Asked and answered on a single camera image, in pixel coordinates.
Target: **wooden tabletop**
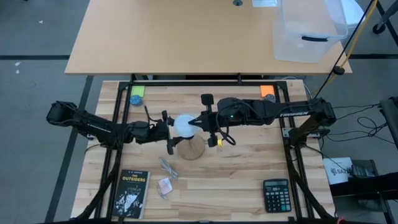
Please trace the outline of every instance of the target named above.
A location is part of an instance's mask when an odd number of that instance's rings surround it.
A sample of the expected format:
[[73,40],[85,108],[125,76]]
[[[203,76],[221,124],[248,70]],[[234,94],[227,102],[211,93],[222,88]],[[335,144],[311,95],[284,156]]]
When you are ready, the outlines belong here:
[[[292,101],[306,100],[301,80],[287,82]],[[96,115],[111,119],[117,89],[118,82],[103,83]],[[202,93],[214,94],[215,102],[227,96],[261,97],[258,86],[147,86],[144,103],[153,119],[159,119],[162,110],[167,110],[173,118],[180,113],[196,116],[205,109],[200,103]],[[130,106],[128,122],[137,120],[146,120],[144,107]],[[305,120],[306,117],[301,117],[296,122],[300,125]],[[289,178],[279,127],[278,121],[269,126],[233,127],[230,134],[235,138],[236,146],[225,143],[224,148],[206,147],[201,158],[195,161],[183,160],[177,153],[168,155],[163,141],[125,144],[121,169],[151,172],[144,220],[286,221],[287,217],[294,217],[294,208],[288,213],[266,213],[264,208],[262,181]],[[200,133],[200,136],[208,139],[208,133]],[[89,142],[89,146],[94,144],[97,142]],[[308,145],[319,148],[315,140],[309,139]],[[79,215],[97,192],[105,151],[94,147],[86,153],[71,217]],[[333,214],[335,208],[321,155],[309,149],[302,149],[302,154],[310,190]],[[174,190],[167,195],[169,200],[159,196],[156,189],[157,181],[169,175],[160,168],[159,157],[167,159],[180,175],[178,180],[172,182]],[[303,215],[306,216],[301,190],[299,197]],[[108,194],[104,197],[102,216],[105,216],[107,204]]]
[[[232,0],[93,0],[65,73],[329,73],[340,43],[320,63],[274,58],[274,16],[274,7],[253,7],[251,0],[242,6]],[[352,72],[348,64],[345,69]]]

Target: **container handle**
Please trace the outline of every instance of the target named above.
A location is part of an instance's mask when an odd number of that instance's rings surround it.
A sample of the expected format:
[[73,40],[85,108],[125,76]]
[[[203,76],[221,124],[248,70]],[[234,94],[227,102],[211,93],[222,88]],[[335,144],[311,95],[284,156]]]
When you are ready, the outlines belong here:
[[316,37],[307,37],[307,36],[302,36],[302,40],[306,41],[312,41],[312,42],[328,42],[329,40],[327,38],[316,38]]

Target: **wooden cup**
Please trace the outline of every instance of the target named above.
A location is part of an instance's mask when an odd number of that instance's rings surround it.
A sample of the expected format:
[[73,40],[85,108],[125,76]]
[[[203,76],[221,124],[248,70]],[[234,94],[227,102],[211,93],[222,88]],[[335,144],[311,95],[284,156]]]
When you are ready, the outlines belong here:
[[195,160],[205,151],[205,141],[198,135],[191,140],[183,140],[177,144],[177,153],[186,160]]

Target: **black calculator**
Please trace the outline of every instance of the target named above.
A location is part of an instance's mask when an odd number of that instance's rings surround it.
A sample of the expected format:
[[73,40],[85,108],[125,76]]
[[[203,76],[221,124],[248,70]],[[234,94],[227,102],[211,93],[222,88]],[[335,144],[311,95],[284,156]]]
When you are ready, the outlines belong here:
[[287,179],[265,180],[262,188],[264,189],[264,201],[268,213],[290,212],[292,210]]

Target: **small packet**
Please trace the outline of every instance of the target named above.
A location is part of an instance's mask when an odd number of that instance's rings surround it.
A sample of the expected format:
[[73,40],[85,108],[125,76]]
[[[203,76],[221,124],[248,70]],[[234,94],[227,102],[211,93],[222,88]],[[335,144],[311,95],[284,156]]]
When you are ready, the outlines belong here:
[[172,190],[173,186],[169,178],[164,178],[160,180],[157,184],[157,191],[159,195],[165,200],[167,200],[166,195],[170,193]]

